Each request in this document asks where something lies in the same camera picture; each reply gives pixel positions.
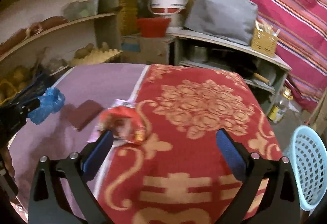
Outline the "blue plastic bag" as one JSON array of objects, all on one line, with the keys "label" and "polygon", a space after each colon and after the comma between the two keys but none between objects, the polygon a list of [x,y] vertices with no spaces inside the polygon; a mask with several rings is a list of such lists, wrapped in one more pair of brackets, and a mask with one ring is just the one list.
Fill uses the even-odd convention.
[{"label": "blue plastic bag", "polygon": [[38,97],[40,105],[28,114],[30,121],[36,125],[44,122],[51,114],[60,111],[65,104],[65,96],[56,87],[49,87],[44,95]]}]

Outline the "red snack wrapper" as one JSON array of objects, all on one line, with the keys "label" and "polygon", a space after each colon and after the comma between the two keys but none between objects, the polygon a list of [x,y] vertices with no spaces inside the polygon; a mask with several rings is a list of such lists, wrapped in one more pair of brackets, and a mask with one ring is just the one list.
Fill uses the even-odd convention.
[{"label": "red snack wrapper", "polygon": [[147,138],[143,118],[135,108],[123,105],[105,109],[101,112],[96,131],[101,134],[105,130],[110,130],[114,138],[132,144],[142,144]]}]

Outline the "yellow mesh potato bag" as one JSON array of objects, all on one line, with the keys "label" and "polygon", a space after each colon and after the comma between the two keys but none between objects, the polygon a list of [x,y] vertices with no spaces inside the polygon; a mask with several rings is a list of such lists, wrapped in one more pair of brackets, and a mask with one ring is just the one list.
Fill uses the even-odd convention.
[{"label": "yellow mesh potato bag", "polygon": [[6,78],[1,79],[1,104],[12,99],[32,81],[32,70],[17,66]]}]

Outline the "light blue laundry basket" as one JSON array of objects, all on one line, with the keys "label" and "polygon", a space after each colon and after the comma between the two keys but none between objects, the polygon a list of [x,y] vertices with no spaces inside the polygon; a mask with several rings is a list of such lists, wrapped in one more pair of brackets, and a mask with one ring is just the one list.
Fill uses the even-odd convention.
[{"label": "light blue laundry basket", "polygon": [[284,149],[293,169],[300,207],[314,210],[326,193],[326,148],[320,136],[310,127],[301,125]]}]

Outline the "purple table cloth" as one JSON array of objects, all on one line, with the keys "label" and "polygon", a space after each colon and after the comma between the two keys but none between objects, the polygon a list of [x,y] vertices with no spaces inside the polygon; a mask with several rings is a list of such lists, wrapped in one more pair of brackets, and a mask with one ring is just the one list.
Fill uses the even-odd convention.
[{"label": "purple table cloth", "polygon": [[142,64],[98,64],[77,66],[64,74],[56,88],[65,104],[39,125],[28,121],[9,147],[18,186],[18,201],[28,208],[29,193],[39,159],[59,160],[80,152],[97,125],[97,110],[116,100],[136,97],[136,89],[149,67]]}]

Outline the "oil bottle on floor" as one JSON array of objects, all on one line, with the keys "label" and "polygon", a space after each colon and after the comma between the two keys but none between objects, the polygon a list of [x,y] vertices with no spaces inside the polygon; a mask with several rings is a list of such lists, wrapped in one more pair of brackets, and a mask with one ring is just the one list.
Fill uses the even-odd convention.
[{"label": "oil bottle on floor", "polygon": [[293,99],[291,89],[284,87],[278,94],[273,107],[271,108],[268,119],[272,123],[279,123],[289,108],[289,103]]}]

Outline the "yellow egg tray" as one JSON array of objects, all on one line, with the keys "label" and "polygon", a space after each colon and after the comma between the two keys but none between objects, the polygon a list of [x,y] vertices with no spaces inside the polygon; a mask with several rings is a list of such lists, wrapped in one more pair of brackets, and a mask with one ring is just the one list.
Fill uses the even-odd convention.
[{"label": "yellow egg tray", "polygon": [[69,62],[69,65],[80,66],[80,65],[95,65],[102,64],[105,62],[113,61],[119,58],[122,54],[121,50],[109,49],[107,51],[102,51],[100,49],[93,50],[90,54],[86,55],[84,58],[74,58]]}]

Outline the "red floral towel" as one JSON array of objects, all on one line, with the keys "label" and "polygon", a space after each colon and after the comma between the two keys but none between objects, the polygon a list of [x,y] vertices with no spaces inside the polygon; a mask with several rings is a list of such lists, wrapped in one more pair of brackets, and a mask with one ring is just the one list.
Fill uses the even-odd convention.
[{"label": "red floral towel", "polygon": [[147,140],[113,154],[99,203],[115,223],[214,223],[241,187],[216,145],[225,129],[249,152],[282,152],[257,100],[235,73],[150,66],[136,98]]}]

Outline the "clear plastic container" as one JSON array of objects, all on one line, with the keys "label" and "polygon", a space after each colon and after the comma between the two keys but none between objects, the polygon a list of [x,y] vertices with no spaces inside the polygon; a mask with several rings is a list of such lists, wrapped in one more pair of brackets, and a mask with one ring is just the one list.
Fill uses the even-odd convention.
[{"label": "clear plastic container", "polygon": [[74,21],[88,16],[97,15],[97,0],[74,0],[62,7],[62,16]]}]

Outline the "cardboard box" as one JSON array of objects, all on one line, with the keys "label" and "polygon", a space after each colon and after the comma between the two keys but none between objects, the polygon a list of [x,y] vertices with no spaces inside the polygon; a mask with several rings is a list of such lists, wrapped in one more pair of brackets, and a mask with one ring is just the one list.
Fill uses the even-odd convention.
[{"label": "cardboard box", "polygon": [[130,64],[175,64],[175,38],[128,35],[121,37],[121,61]]}]

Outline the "red plastic basket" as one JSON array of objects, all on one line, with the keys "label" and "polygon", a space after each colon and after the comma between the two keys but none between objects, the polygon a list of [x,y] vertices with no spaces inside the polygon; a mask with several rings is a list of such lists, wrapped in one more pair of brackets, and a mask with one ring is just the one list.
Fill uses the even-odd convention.
[{"label": "red plastic basket", "polygon": [[170,18],[140,18],[137,24],[142,37],[161,38],[166,35]]}]

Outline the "yellow chopstick holder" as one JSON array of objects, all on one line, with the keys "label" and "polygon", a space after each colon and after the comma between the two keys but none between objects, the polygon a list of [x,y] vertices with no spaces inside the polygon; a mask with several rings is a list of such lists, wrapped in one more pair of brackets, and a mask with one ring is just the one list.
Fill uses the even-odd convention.
[{"label": "yellow chopstick holder", "polygon": [[251,42],[251,49],[273,58],[277,48],[280,29],[274,30],[273,25],[255,21],[254,33]]}]

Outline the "grey low shelf unit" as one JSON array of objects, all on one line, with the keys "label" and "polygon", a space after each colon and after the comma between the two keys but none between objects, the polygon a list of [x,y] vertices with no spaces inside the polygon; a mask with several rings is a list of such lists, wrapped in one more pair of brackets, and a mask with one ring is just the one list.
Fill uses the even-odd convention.
[{"label": "grey low shelf unit", "polygon": [[[175,65],[223,69],[239,74],[253,92],[265,114],[273,107],[291,67],[278,55],[273,58],[218,37],[191,30],[171,33],[175,38]],[[269,79],[270,85],[257,79],[245,79],[245,71],[255,71]]]}]

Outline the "striped pink curtain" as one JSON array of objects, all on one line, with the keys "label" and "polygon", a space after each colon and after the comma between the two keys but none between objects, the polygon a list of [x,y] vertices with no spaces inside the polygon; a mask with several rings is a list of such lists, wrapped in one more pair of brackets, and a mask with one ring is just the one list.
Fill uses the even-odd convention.
[{"label": "striped pink curtain", "polygon": [[326,0],[250,0],[259,20],[278,31],[277,55],[290,67],[286,84],[313,111],[326,88]]}]

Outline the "wooden wall shelf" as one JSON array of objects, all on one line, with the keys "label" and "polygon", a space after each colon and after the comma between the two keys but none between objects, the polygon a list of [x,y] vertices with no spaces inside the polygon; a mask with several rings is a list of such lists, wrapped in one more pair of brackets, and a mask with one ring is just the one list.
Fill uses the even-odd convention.
[{"label": "wooden wall shelf", "polygon": [[95,0],[94,14],[57,25],[63,16],[63,8],[84,0],[1,0],[1,42],[16,32],[36,23],[45,22],[47,29],[26,39],[12,48],[1,48],[1,72],[6,73],[17,66],[32,66],[41,52],[44,61],[53,58],[70,60],[76,50],[87,44],[110,48],[120,47],[118,28],[118,0]]}]

